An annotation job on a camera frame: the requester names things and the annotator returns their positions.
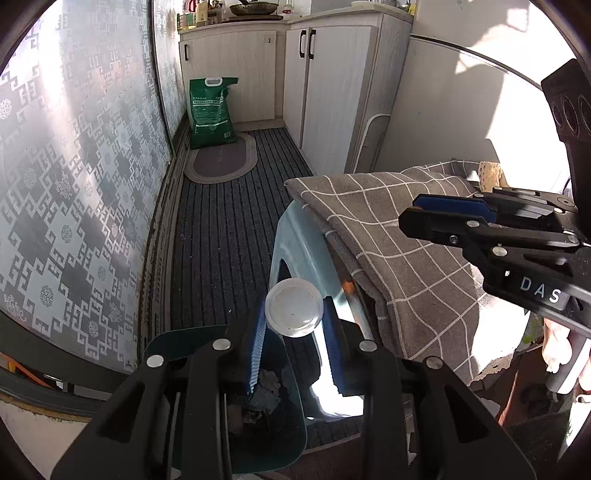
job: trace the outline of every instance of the white bottle cap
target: white bottle cap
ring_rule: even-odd
[[[267,294],[265,317],[271,329],[288,337],[312,333],[322,320],[322,295],[302,278],[280,281]]]

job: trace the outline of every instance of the green bag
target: green bag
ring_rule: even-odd
[[[228,113],[228,85],[238,83],[236,77],[191,79],[189,96],[193,117],[191,149],[236,141]]]

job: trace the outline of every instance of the gray checkered towel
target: gray checkered towel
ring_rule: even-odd
[[[398,215],[419,193],[470,196],[478,163],[449,161],[402,173],[359,173],[285,182],[312,213],[352,277],[376,301],[384,345],[421,360],[437,355],[466,383],[519,344],[523,309],[482,290],[458,248],[407,238]]]

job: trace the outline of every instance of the blue gripper pad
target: blue gripper pad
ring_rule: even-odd
[[[267,321],[265,319],[265,301],[263,300],[258,309],[258,317],[251,333],[249,343],[249,358],[250,371],[246,379],[248,385],[248,393],[252,393],[256,382],[258,381],[258,373],[261,367],[262,347],[265,342],[265,332],[267,331]]]
[[[343,353],[340,348],[339,336],[335,328],[335,322],[340,322],[336,316],[335,304],[331,297],[324,299],[324,313],[322,315],[322,329],[324,341],[329,356],[330,372],[337,390],[342,393],[347,390],[345,373],[343,371]]]
[[[447,197],[443,195],[420,194],[413,201],[413,206],[431,212],[457,213],[482,217],[487,222],[496,221],[496,213],[482,199]]]

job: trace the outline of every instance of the human hand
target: human hand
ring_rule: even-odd
[[[573,349],[570,345],[570,329],[565,326],[544,319],[544,345],[542,347],[542,358],[548,368],[548,372],[556,373],[560,365],[569,363],[573,355]],[[583,390],[591,390],[591,359],[587,360],[583,370],[579,375],[579,385]]]

